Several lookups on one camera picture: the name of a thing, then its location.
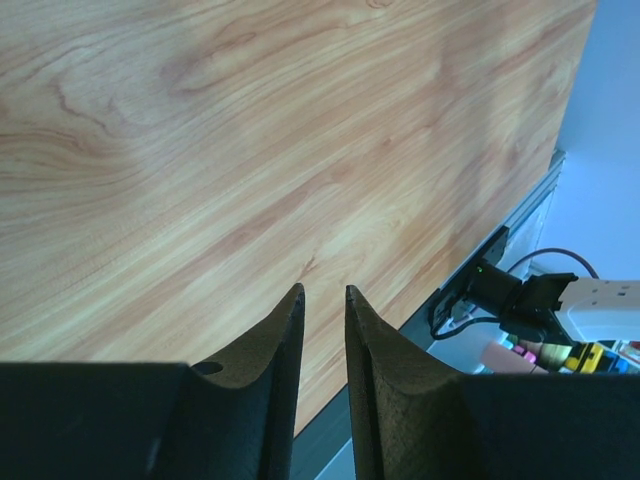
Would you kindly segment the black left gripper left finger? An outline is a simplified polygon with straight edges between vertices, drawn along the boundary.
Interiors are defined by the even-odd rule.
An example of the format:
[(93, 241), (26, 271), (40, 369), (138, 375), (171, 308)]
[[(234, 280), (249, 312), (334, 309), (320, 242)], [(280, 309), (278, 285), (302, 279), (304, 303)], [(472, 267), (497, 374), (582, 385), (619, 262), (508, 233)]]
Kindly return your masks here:
[(297, 283), (226, 347), (186, 369), (153, 479), (286, 479), (304, 343)]

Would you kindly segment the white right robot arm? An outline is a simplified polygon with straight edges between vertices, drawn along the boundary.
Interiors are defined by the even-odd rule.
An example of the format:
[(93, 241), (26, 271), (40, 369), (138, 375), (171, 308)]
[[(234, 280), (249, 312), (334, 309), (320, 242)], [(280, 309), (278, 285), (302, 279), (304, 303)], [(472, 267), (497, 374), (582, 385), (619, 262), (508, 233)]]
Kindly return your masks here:
[(533, 275), (522, 281), (489, 264), (471, 277), (465, 300), (501, 330), (531, 342), (572, 346), (639, 339), (639, 282)]

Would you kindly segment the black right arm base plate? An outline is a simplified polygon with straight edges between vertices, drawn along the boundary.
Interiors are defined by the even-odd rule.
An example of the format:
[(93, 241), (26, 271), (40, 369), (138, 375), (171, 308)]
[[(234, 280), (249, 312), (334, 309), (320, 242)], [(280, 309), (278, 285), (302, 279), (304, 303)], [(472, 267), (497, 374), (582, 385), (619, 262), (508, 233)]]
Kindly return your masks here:
[(499, 290), (513, 281), (497, 267), (504, 255), (509, 228), (500, 226), (427, 300), (427, 323), (438, 335), (464, 305), (477, 307), (498, 302)]

